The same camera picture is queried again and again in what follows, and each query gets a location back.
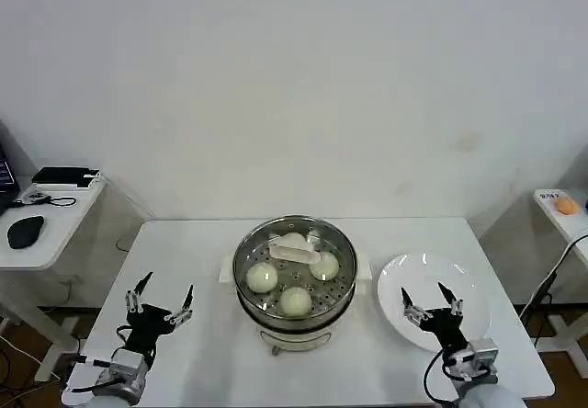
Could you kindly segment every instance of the small white desk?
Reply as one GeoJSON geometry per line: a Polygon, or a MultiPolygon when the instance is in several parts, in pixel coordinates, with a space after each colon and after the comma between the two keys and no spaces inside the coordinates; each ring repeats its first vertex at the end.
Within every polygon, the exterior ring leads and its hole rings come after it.
{"type": "MultiPolygon", "coordinates": [[[[586,213],[580,201],[578,203],[581,210],[574,215],[564,215],[555,208],[556,198],[573,198],[570,192],[559,189],[540,189],[535,191],[533,197],[553,225],[560,231],[566,243],[588,234],[588,213],[586,213]]],[[[577,243],[573,250],[588,267],[588,238],[577,243]]],[[[568,353],[580,376],[583,379],[588,379],[588,358],[586,358],[578,345],[578,339],[588,334],[588,312],[570,325],[566,325],[563,318],[555,314],[548,316],[548,319],[556,335],[553,337],[541,337],[537,342],[537,351],[540,353],[555,351],[568,353]]]]}
{"type": "MultiPolygon", "coordinates": [[[[329,220],[370,258],[374,278],[395,255],[426,251],[455,259],[485,290],[489,336],[499,346],[500,382],[523,398],[547,397],[553,382],[468,223],[461,218],[329,220]]],[[[404,339],[379,312],[374,284],[355,296],[333,338],[316,350],[270,355],[234,292],[219,285],[224,256],[260,221],[149,221],[119,272],[84,354],[109,359],[121,345],[125,292],[148,272],[145,302],[179,308],[194,284],[194,316],[160,337],[139,406],[317,406],[431,403],[423,374],[433,353],[404,339]]],[[[78,364],[69,388],[93,385],[101,368],[78,364]]],[[[437,397],[457,397],[437,365],[429,378],[437,397]]],[[[92,397],[65,391],[72,406],[92,397]]]]}
{"type": "MultiPolygon", "coordinates": [[[[99,181],[87,190],[50,193],[53,197],[76,198],[76,203],[70,207],[40,205],[6,210],[0,216],[0,235],[4,235],[0,236],[0,273],[39,271],[51,267],[96,202],[104,185],[104,181],[99,181]],[[10,226],[16,221],[35,215],[42,215],[45,218],[37,242],[26,249],[10,248],[6,238],[10,226]]],[[[35,380],[47,380],[61,353],[77,349],[77,340],[70,335],[77,318],[66,318],[62,326],[58,325],[40,311],[23,290],[11,286],[3,279],[0,287],[0,304],[53,343],[35,376],[35,380]]]]}

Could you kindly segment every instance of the black mouse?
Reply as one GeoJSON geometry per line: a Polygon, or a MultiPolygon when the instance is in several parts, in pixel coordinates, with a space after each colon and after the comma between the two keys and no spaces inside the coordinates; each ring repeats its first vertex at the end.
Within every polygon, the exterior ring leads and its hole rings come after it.
{"type": "Polygon", "coordinates": [[[33,245],[38,239],[45,219],[41,216],[19,220],[8,229],[8,244],[13,249],[24,249],[33,245]]]}

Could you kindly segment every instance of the desk leg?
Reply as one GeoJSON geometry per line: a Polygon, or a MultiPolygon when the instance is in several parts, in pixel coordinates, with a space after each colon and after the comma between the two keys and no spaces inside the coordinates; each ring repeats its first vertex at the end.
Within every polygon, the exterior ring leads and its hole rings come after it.
{"type": "Polygon", "coordinates": [[[566,325],[563,318],[557,314],[548,316],[548,319],[556,335],[540,337],[537,342],[537,352],[567,353],[582,379],[588,379],[588,358],[577,342],[584,334],[588,334],[588,313],[583,314],[570,325],[566,325]]]}
{"type": "Polygon", "coordinates": [[[73,336],[39,310],[27,296],[14,292],[15,290],[10,290],[10,295],[0,295],[0,303],[54,344],[65,348],[77,348],[77,340],[73,336]]]}
{"type": "Polygon", "coordinates": [[[60,326],[39,310],[27,296],[14,289],[10,290],[10,294],[0,295],[0,304],[52,342],[35,375],[36,381],[49,380],[60,356],[77,351],[78,341],[70,333],[78,318],[65,318],[60,326]]]}

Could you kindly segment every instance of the floor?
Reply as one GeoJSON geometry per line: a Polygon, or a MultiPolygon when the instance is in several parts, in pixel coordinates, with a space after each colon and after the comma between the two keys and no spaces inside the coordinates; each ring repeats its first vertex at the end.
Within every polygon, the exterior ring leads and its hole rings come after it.
{"type": "MultiPolygon", "coordinates": [[[[568,323],[580,316],[582,312],[563,312],[561,313],[568,323]]],[[[51,313],[51,317],[60,322],[63,317],[71,316],[68,311],[56,310],[51,313]]],[[[86,338],[92,329],[96,320],[96,312],[89,312],[80,316],[80,323],[77,325],[74,335],[78,338],[86,338]]],[[[529,333],[537,334],[541,325],[542,315],[537,317],[529,325],[529,333]]],[[[46,341],[33,329],[25,324],[20,326],[10,326],[4,333],[6,339],[15,346],[27,351],[32,356],[41,359],[47,349],[49,342],[46,341]]],[[[551,328],[546,325],[543,335],[553,335],[551,328]]],[[[588,351],[588,336],[581,341],[584,351],[588,351]]],[[[0,385],[0,408],[58,408],[61,407],[60,393],[62,390],[61,383],[55,383],[45,389],[34,391],[31,394],[21,397],[16,402],[10,402],[14,396],[19,395],[22,391],[9,390],[27,388],[33,384],[33,376],[37,370],[37,364],[31,359],[14,351],[10,346],[0,340],[0,349],[6,352],[10,361],[10,370],[6,357],[0,359],[0,380],[7,379],[0,385]]],[[[530,408],[575,408],[579,406],[588,406],[588,381],[580,379],[572,363],[564,353],[547,353],[541,356],[545,363],[551,378],[556,385],[556,393],[548,398],[537,401],[529,401],[527,405],[530,408]]],[[[67,361],[57,368],[57,374],[67,376],[67,361]]]]}

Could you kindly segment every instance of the white plate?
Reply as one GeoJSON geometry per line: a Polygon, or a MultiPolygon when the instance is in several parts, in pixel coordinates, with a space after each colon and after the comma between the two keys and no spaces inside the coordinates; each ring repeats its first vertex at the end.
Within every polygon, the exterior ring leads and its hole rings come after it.
{"type": "Polygon", "coordinates": [[[386,318],[409,341],[424,349],[439,351],[441,345],[437,338],[423,332],[404,316],[401,292],[404,287],[413,304],[425,310],[449,307],[437,282],[449,287],[457,299],[463,300],[460,328],[466,339],[483,338],[491,322],[486,297],[463,267],[439,255],[400,255],[384,267],[378,279],[378,299],[386,318]]]}

